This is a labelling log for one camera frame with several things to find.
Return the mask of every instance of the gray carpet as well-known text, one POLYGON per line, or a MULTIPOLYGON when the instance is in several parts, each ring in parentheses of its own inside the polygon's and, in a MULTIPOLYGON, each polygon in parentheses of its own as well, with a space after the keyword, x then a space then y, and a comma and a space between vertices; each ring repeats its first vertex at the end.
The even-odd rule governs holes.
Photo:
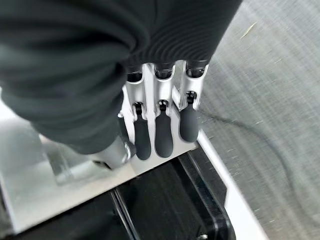
POLYGON ((206 76, 201 107, 285 158, 287 171, 250 131, 199 118, 271 240, 320 239, 319 26, 319 0, 244 0, 206 76))

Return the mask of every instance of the black fabric sleeve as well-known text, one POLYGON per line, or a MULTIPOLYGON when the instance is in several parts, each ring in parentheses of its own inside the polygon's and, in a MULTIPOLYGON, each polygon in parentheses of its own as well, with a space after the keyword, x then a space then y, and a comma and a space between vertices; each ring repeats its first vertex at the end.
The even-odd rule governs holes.
POLYGON ((118 1, 1 1, 3 101, 49 139, 102 151, 118 134, 119 63, 148 43, 144 22, 118 1))

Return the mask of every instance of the silver metal plate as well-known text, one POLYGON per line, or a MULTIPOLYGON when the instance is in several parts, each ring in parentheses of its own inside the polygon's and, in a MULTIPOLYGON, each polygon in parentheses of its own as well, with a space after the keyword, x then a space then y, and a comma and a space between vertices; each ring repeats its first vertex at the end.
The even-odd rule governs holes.
MULTIPOLYGON (((179 113, 173 108, 173 153, 168 158, 157 156, 154 147, 153 75, 147 67, 145 70, 146 115, 152 142, 150 158, 142 161, 135 156, 123 167, 109 171, 90 160, 75 156, 74 164, 69 165, 70 180, 64 184, 57 180, 39 134, 28 122, 0 102, 0 184, 15 233, 50 219, 195 148, 194 143, 180 139, 179 113)), ((126 96, 121 111, 130 140, 134 140, 133 115, 126 96)))

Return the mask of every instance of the dark gray cloth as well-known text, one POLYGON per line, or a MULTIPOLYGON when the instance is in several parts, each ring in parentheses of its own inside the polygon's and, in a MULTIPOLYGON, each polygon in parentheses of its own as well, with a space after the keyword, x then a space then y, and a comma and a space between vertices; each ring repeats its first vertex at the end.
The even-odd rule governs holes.
POLYGON ((2 99, 46 137, 99 152, 118 134, 125 66, 209 59, 239 4, 4 0, 2 99))

